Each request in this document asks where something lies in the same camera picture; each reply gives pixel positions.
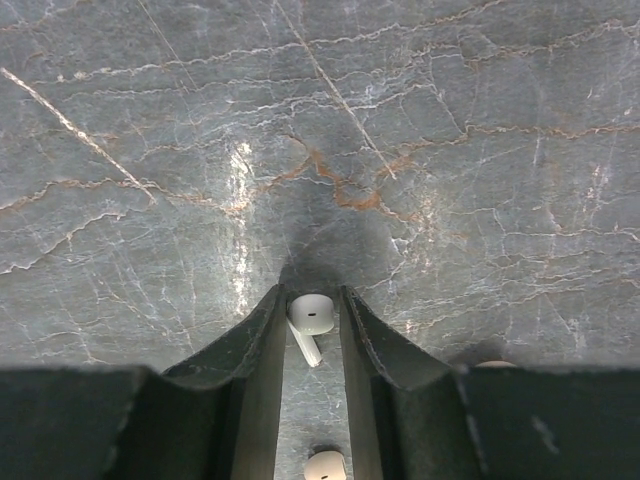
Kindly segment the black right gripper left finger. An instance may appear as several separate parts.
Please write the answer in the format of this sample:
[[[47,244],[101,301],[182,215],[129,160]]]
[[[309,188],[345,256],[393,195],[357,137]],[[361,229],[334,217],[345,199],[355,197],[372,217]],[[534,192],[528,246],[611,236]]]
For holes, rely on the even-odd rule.
[[[3,369],[2,477],[272,478],[285,317],[276,285],[241,323],[164,372]]]

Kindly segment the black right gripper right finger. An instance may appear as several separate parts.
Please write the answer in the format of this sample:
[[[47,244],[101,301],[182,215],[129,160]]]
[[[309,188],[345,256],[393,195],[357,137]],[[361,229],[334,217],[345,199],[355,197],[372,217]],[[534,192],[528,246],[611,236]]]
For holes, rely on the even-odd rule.
[[[635,479],[639,372],[450,366],[342,287],[358,479]]]

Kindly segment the white earbud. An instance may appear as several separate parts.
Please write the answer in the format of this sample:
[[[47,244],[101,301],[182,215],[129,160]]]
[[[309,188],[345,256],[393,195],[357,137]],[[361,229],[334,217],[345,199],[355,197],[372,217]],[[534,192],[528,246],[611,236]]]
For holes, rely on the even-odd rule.
[[[296,297],[288,309],[288,325],[307,364],[319,366],[322,355],[314,337],[334,328],[333,300],[316,293]]]
[[[346,480],[344,455],[331,446],[318,446],[304,465],[305,480]]]

